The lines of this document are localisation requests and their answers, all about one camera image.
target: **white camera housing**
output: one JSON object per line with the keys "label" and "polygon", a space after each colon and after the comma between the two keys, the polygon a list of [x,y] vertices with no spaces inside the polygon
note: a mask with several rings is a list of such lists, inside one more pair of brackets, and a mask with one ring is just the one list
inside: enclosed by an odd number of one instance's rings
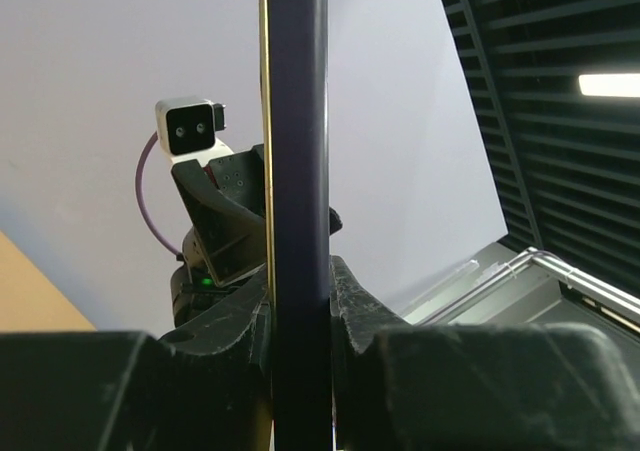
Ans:
{"label": "white camera housing", "polygon": [[233,154],[216,137],[216,130],[224,129],[222,110],[221,105],[197,96],[158,101],[158,141],[172,164],[197,159],[206,166],[212,159]]}

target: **black louver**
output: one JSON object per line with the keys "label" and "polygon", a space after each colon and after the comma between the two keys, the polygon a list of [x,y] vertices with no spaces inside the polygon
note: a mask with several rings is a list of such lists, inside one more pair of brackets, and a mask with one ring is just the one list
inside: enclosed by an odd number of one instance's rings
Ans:
{"label": "black louver", "polygon": [[640,295],[640,99],[578,76],[640,73],[640,0],[442,0],[509,228]]}

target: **purple cable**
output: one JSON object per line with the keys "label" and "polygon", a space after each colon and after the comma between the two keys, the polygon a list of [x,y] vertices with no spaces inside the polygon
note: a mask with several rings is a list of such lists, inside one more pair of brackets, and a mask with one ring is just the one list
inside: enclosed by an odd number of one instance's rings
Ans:
{"label": "purple cable", "polygon": [[167,239],[162,236],[156,225],[151,221],[151,217],[149,216],[149,210],[147,209],[146,204],[144,203],[144,194],[142,192],[142,175],[144,173],[144,165],[147,162],[147,158],[153,149],[153,146],[158,142],[158,134],[153,133],[147,141],[147,144],[142,149],[142,153],[140,154],[140,158],[138,159],[138,166],[136,167],[136,201],[138,202],[138,209],[140,210],[140,214],[142,215],[142,219],[146,223],[149,231],[153,234],[156,239],[162,244],[167,250],[173,253],[176,256],[179,256],[181,253],[176,248],[174,248]]}

